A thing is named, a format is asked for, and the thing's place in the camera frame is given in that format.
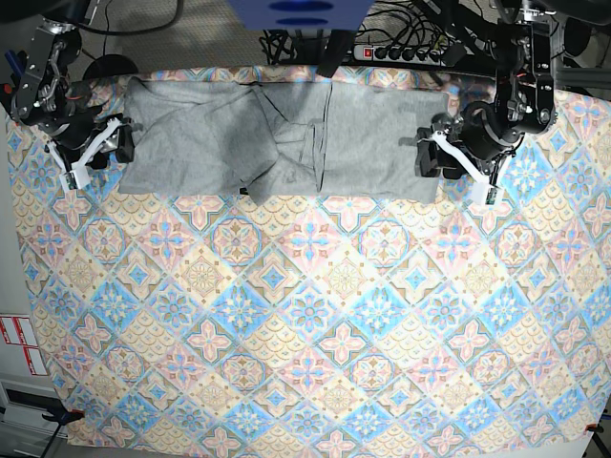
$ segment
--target folded gray shirt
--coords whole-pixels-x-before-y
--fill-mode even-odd
[[[418,177],[418,127],[445,113],[443,93],[343,83],[203,83],[132,79],[136,124],[125,194],[370,196],[434,201]]]

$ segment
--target power strip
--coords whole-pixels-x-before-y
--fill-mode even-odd
[[[355,45],[352,55],[355,60],[368,62],[396,62],[405,64],[432,65],[436,67],[447,67],[441,61],[441,53],[438,50],[424,51],[426,48],[401,47],[388,48],[386,46]]]

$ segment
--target tile-pattern fabric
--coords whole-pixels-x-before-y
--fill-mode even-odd
[[[313,69],[156,73],[313,81]],[[341,69],[355,84],[488,81]],[[125,78],[94,86],[120,110]],[[495,209],[372,198],[123,196],[123,166],[65,195],[8,122],[11,187],[41,350],[85,412],[74,445],[191,456],[489,453],[582,436],[611,392],[611,107],[558,92]]]

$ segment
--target patterned tablecloth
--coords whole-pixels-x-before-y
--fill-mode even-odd
[[[407,71],[336,78],[440,89]],[[486,81],[441,78],[451,111],[489,95]],[[94,102],[117,111],[124,87],[99,84]],[[556,98],[558,122],[524,141],[495,210],[465,199],[465,180],[428,206],[123,196],[116,163],[65,195],[42,142],[8,122],[36,334],[58,395],[86,414],[70,443],[441,457],[582,436],[611,392],[611,108]]]

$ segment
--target floral pattern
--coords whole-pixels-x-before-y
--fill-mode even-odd
[[[154,79],[318,81],[308,67]],[[455,114],[488,82],[441,73]],[[439,89],[427,73],[344,83]],[[127,78],[95,84],[103,115]],[[7,121],[35,333],[74,445],[187,456],[428,456],[581,437],[609,395],[608,105],[556,92],[494,207],[471,182],[435,202],[123,195],[112,157],[64,193]]]

